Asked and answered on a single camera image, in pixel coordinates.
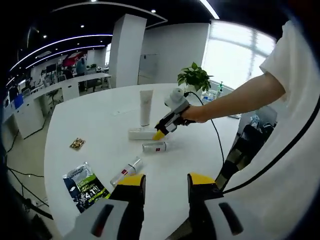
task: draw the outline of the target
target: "floor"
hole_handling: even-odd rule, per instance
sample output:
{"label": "floor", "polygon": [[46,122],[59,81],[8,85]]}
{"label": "floor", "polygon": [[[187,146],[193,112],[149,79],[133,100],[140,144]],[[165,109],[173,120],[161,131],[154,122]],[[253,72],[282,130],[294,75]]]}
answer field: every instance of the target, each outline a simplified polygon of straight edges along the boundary
{"label": "floor", "polygon": [[[95,91],[103,90],[100,86],[98,86]],[[90,94],[93,92],[93,89],[90,88],[87,92],[82,92],[80,95]],[[61,91],[55,96],[56,100],[62,98]],[[44,155],[45,155],[45,145],[47,139],[47,132],[50,124],[50,116],[46,119],[44,123],[44,127],[39,132],[29,136],[27,139],[23,140],[18,134],[13,148],[7,154],[7,166],[23,172],[23,173],[32,173],[35,175],[44,175]],[[228,160],[232,161],[232,155],[229,154],[227,157]],[[13,185],[13,187],[22,194],[22,187],[20,183],[15,179],[11,172],[8,173],[9,179]],[[19,180],[35,195],[37,195],[41,200],[46,199],[46,188],[45,188],[45,181],[43,177],[35,177],[35,176],[28,176],[16,173],[16,176]],[[31,195],[27,190],[23,191],[23,195],[25,198],[30,198],[31,200],[37,201],[38,200]],[[43,205],[40,207],[42,210],[46,211],[50,214],[49,207]],[[28,215],[32,218],[36,213],[33,210],[30,210]],[[40,216],[46,226],[48,227],[49,231],[53,235],[54,240],[62,239],[55,222],[51,219],[48,219],[44,216]],[[181,225],[170,237],[168,240],[175,240],[179,239],[180,237],[185,236],[191,231],[189,221],[186,221],[184,224]]]}

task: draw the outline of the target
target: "white tube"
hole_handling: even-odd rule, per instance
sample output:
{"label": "white tube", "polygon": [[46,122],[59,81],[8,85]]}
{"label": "white tube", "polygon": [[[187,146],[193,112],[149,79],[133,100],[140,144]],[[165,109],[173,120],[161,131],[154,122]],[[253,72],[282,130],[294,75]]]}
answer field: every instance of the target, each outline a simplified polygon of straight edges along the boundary
{"label": "white tube", "polygon": [[153,90],[140,91],[140,125],[142,127],[150,124],[150,112]]}

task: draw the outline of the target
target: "white pillar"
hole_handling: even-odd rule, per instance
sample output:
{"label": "white pillar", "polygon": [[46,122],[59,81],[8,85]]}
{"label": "white pillar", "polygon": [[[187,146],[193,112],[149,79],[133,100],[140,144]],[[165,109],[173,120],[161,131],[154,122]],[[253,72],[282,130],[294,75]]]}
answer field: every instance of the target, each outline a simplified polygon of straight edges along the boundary
{"label": "white pillar", "polygon": [[147,19],[126,14],[114,25],[109,73],[113,88],[138,84],[142,42]]}

